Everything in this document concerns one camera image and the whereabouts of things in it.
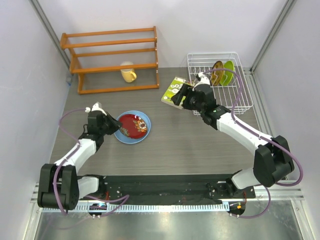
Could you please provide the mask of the yellow patterned plate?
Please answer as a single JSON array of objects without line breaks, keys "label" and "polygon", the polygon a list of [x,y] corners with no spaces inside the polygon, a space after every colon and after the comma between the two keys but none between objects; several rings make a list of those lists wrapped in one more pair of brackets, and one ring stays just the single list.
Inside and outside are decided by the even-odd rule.
[{"label": "yellow patterned plate", "polygon": [[[212,70],[215,70],[215,69],[223,69],[224,68],[224,65],[223,65],[223,62],[221,60],[218,60],[214,65],[213,67],[211,68]],[[224,76],[224,70],[215,70],[215,71],[212,71],[211,72],[211,84],[213,86],[217,86],[222,77]]]}]

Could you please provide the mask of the red floral plate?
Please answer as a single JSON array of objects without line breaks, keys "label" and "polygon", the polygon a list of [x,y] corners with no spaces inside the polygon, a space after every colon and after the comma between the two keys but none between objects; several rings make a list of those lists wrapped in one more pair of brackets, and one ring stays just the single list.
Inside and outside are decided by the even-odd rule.
[{"label": "red floral plate", "polygon": [[147,123],[136,114],[124,114],[119,120],[122,123],[120,132],[130,139],[141,139],[148,132]]}]

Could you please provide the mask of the light blue plate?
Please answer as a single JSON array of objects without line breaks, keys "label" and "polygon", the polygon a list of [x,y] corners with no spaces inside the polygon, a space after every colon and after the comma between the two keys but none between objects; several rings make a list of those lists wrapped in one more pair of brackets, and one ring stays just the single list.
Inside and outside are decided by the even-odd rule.
[{"label": "light blue plate", "polygon": [[149,117],[138,110],[123,112],[116,120],[122,123],[122,127],[115,132],[115,137],[129,145],[143,141],[150,133],[152,126]]}]

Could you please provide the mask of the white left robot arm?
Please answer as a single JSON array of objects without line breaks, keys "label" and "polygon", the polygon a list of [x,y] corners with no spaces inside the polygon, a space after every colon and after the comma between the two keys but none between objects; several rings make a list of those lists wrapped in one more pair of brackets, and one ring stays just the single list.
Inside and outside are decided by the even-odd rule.
[{"label": "white left robot arm", "polygon": [[117,132],[122,123],[101,108],[85,108],[87,123],[82,134],[75,139],[75,146],[55,163],[41,167],[37,204],[41,208],[59,209],[64,215],[73,210],[80,199],[87,195],[100,200],[107,192],[102,177],[78,177],[78,171],[104,143],[106,135]]}]

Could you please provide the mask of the lime green plate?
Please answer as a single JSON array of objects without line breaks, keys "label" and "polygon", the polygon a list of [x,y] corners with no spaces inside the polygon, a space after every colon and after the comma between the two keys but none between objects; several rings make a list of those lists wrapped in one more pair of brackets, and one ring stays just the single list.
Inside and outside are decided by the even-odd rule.
[{"label": "lime green plate", "polygon": [[[223,65],[223,67],[225,69],[231,70],[233,72],[235,71],[234,63],[231,60],[227,61]],[[220,85],[221,86],[227,86],[232,81],[233,76],[234,76],[234,74],[232,72],[225,70],[224,74],[223,74],[223,77],[220,80]]]}]

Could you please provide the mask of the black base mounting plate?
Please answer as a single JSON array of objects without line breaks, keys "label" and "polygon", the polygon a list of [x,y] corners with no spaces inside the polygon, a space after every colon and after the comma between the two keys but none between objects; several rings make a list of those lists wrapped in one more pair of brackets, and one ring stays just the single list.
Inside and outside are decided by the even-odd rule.
[{"label": "black base mounting plate", "polygon": [[226,199],[254,199],[252,186],[233,190],[230,174],[108,175],[100,176],[91,196],[117,200],[128,195],[127,205],[212,205]]}]

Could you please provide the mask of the yellow mug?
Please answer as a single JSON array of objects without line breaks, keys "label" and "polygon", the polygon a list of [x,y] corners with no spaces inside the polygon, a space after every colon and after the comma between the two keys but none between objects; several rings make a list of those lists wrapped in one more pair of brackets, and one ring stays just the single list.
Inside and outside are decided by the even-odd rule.
[{"label": "yellow mug", "polygon": [[124,68],[124,69],[121,69],[120,72],[121,72],[123,79],[127,83],[132,83],[137,79],[137,75],[135,73],[134,68]]}]

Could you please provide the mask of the green book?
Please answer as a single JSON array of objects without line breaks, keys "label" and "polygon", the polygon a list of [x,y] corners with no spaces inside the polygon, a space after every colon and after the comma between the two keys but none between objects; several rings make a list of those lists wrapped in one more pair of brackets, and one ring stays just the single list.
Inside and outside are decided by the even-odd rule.
[{"label": "green book", "polygon": [[178,109],[182,109],[182,102],[180,102],[179,105],[175,105],[174,102],[171,100],[171,98],[178,93],[178,91],[182,88],[183,84],[188,84],[191,85],[190,80],[188,79],[184,79],[181,77],[176,76],[172,82],[170,83],[170,85],[168,86],[168,88],[166,89],[165,93],[163,94],[162,98],[161,98],[161,102],[170,105],[172,107],[178,108]]}]

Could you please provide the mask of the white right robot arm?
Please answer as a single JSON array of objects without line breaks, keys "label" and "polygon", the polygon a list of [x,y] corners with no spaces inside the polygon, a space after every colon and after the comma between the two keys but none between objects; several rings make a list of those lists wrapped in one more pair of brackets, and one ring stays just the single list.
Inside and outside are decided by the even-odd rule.
[{"label": "white right robot arm", "polygon": [[252,168],[239,170],[226,180],[225,190],[230,197],[236,198],[245,188],[255,185],[271,187],[295,169],[284,137],[258,132],[232,115],[228,108],[217,104],[209,85],[183,84],[171,101],[185,110],[199,112],[204,123],[232,137],[253,154]]}]

